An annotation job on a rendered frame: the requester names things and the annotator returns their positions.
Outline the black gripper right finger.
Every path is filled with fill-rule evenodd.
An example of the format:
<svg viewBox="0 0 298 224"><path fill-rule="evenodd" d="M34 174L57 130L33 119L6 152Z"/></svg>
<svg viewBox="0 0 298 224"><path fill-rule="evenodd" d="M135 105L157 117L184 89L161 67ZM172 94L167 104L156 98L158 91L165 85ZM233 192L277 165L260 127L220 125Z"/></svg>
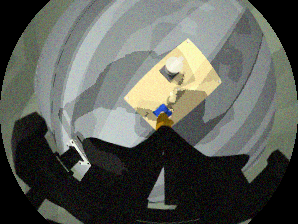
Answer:
<svg viewBox="0 0 298 224"><path fill-rule="evenodd" d="M205 156L188 141L166 127L164 143L165 205L176 205L178 198L186 196L208 176L222 175L245 167L249 155Z"/></svg>

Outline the pale yellow plate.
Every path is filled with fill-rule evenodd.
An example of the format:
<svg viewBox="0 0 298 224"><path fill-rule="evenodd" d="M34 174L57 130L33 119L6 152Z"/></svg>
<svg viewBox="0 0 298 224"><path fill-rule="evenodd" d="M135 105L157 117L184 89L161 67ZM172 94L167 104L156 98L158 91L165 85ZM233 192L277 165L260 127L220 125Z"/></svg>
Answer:
<svg viewBox="0 0 298 224"><path fill-rule="evenodd" d="M157 131L162 125L172 128L221 83L212 64L188 39L158 61L125 99Z"/></svg>

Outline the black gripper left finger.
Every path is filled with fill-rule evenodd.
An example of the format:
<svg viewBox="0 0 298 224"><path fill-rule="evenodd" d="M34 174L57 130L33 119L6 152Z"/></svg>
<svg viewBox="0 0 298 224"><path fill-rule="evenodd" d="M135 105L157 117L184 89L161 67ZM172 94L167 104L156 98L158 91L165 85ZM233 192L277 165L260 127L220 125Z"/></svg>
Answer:
<svg viewBox="0 0 298 224"><path fill-rule="evenodd" d="M85 137L81 144L90 165L97 165L97 167L128 177L128 179L145 181L142 198L148 200L165 164L165 155L162 155L165 128L165 125L162 125L148 139L133 148L106 143L97 137L88 137L88 139Z"/></svg>

